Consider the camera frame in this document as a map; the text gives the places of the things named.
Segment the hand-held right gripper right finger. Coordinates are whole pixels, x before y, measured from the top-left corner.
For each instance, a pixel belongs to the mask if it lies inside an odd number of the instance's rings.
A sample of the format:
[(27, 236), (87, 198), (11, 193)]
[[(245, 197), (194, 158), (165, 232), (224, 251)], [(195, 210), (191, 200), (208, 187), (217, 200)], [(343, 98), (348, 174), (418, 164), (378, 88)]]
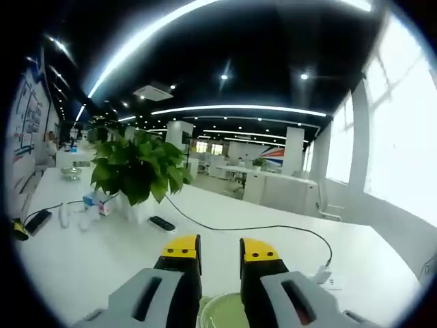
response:
[(334, 295), (298, 271), (277, 251), (253, 238), (240, 239), (240, 296), (250, 327), (366, 327), (341, 311)]

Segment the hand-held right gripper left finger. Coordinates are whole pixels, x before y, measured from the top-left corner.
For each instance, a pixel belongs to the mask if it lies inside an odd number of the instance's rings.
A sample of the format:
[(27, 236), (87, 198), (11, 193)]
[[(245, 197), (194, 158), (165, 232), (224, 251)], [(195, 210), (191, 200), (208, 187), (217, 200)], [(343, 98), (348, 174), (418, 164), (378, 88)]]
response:
[(74, 327), (196, 327), (202, 298), (201, 237), (165, 245), (156, 264), (130, 278)]

